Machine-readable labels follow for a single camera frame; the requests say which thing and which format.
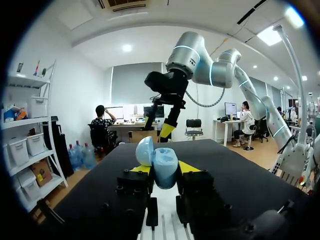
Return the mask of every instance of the computer monitor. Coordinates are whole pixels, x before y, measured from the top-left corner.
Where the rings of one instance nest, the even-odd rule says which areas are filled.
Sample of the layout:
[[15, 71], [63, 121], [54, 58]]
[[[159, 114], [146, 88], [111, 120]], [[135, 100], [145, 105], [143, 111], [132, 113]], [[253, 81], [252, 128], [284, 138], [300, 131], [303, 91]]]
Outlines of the computer monitor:
[[224, 103], [225, 115], [236, 115], [237, 114], [237, 104], [225, 102]]
[[[151, 111], [151, 106], [144, 106], [143, 107], [143, 116], [146, 117], [147, 113]], [[156, 112], [155, 112], [156, 118], [164, 118], [165, 117], [165, 108], [164, 106], [158, 106]]]
[[124, 108], [122, 106], [107, 107], [106, 109], [114, 115], [116, 119], [124, 119]]
[[241, 114], [241, 111], [236, 111], [236, 118], [237, 118], [237, 119], [240, 118], [240, 114]]

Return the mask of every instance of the white shelving unit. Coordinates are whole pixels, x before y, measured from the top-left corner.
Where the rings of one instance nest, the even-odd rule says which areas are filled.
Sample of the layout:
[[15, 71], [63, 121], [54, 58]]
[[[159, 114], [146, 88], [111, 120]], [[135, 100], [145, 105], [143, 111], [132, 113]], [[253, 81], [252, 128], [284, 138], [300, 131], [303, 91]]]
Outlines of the white shelving unit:
[[28, 212], [30, 212], [36, 205], [38, 200], [45, 198], [52, 190], [54, 190], [57, 186], [59, 186], [61, 183], [64, 183], [66, 187], [68, 187], [68, 183], [66, 181], [66, 178], [62, 172], [59, 159], [56, 153], [53, 133], [52, 133], [52, 122], [51, 122], [51, 91], [52, 91], [52, 83], [53, 83], [53, 76], [56, 68], [56, 62], [49, 68], [47, 68], [47, 71], [51, 69], [50, 77], [42, 78], [38, 76], [28, 76], [25, 74], [20, 74], [18, 72], [9, 73], [7, 78], [7, 86], [8, 87], [17, 87], [17, 88], [29, 88], [29, 89], [37, 89], [38, 90], [38, 96], [44, 97], [45, 94], [48, 91], [47, 97], [48, 97], [48, 117], [38, 117], [38, 118], [30, 118], [25, 120], [17, 120], [12, 122], [2, 122], [1, 123], [1, 129], [2, 131], [5, 131], [7, 129], [19, 127], [19, 126], [25, 126], [30, 124], [40, 124], [42, 122], [48, 122], [48, 130], [49, 130], [49, 138], [52, 150], [46, 150], [45, 152], [42, 152], [36, 156], [30, 156], [29, 155], [29, 161], [21, 166], [13, 167], [9, 170], [10, 176], [14, 176], [15, 174], [19, 173], [23, 169], [28, 168], [32, 164], [40, 161], [41, 159], [44, 159], [46, 157], [49, 157], [52, 160], [53, 165], [58, 169], [60, 176], [52, 173], [52, 180], [47, 182], [45, 185], [40, 187], [40, 198], [31, 201], [26, 206], [26, 209]]

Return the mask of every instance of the shelf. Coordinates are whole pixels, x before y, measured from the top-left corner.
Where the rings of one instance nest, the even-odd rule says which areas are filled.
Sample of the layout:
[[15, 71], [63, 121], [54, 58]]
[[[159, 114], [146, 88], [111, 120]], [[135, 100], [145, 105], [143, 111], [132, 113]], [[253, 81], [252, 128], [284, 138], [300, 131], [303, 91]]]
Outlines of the shelf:
[[33, 75], [25, 75], [19, 72], [10, 73], [7, 77], [7, 85], [11, 87], [22, 87], [39, 89], [45, 84], [49, 84], [50, 81], [46, 78]]
[[2, 129], [10, 129], [14, 127], [19, 127], [23, 125], [28, 124], [37, 124], [42, 122], [48, 122], [48, 117], [38, 117], [38, 118], [30, 118], [30, 119], [24, 119], [24, 120], [18, 120], [18, 121], [10, 121], [10, 122], [4, 122], [1, 124]]
[[51, 154], [54, 154], [54, 151], [47, 150], [47, 151], [44, 151], [44, 152], [42, 152], [42, 153], [40, 153], [38, 155], [35, 155], [35, 156], [30, 156], [29, 155], [29, 161], [28, 162], [26, 162], [25, 164], [23, 164], [21, 166], [16, 166], [16, 167], [12, 168], [11, 170], [9, 170], [10, 176], [13, 176], [13, 175], [17, 174], [21, 170], [31, 166], [32, 164], [40, 161], [41, 159], [44, 159], [44, 158], [50, 156]]
[[63, 182], [62, 177], [59, 177], [58, 175], [55, 175], [54, 173], [51, 173], [51, 174], [53, 177], [51, 179], [51, 181], [47, 182], [45, 185], [40, 187], [40, 197], [37, 200], [30, 202], [29, 205], [26, 206], [26, 210], [28, 212], [30, 212], [32, 209], [35, 208], [35, 206], [37, 205], [37, 202], [40, 199], [44, 199], [49, 193], [51, 193], [51, 191], [53, 189], [58, 187]]

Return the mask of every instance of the light blue cup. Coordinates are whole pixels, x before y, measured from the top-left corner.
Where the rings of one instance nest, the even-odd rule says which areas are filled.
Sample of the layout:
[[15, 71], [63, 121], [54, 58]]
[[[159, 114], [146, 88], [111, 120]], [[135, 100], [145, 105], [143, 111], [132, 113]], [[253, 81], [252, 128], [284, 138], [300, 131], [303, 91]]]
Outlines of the light blue cup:
[[168, 147], [157, 148], [154, 153], [155, 183], [161, 189], [170, 189], [176, 184], [177, 155], [173, 149]]
[[143, 166], [151, 167], [155, 158], [152, 137], [143, 138], [135, 149], [136, 160]]

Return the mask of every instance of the desk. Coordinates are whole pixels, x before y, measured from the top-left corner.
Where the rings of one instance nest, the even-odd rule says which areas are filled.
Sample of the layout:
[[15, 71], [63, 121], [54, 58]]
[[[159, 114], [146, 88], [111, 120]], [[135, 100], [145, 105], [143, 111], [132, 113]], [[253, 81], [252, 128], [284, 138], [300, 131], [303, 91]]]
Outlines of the desk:
[[[121, 142], [129, 143], [129, 131], [139, 131], [145, 126], [145, 123], [122, 123], [122, 124], [113, 124], [111, 126], [108, 126], [108, 129], [111, 131], [116, 131], [118, 140]], [[158, 124], [156, 122], [152, 123], [152, 127], [154, 127], [154, 130], [157, 130]]]
[[299, 126], [290, 125], [289, 128], [291, 128], [292, 135], [295, 133], [295, 131], [297, 131], [297, 130], [300, 131], [301, 130], [301, 127], [299, 127]]
[[218, 123], [224, 124], [224, 141], [223, 141], [223, 146], [227, 146], [227, 140], [228, 140], [228, 129], [229, 129], [229, 124], [241, 124], [242, 121], [240, 120], [231, 120], [231, 121], [224, 121], [220, 122], [220, 120], [213, 120], [215, 123], [215, 129], [214, 129], [214, 140], [217, 142], [217, 128], [218, 128]]

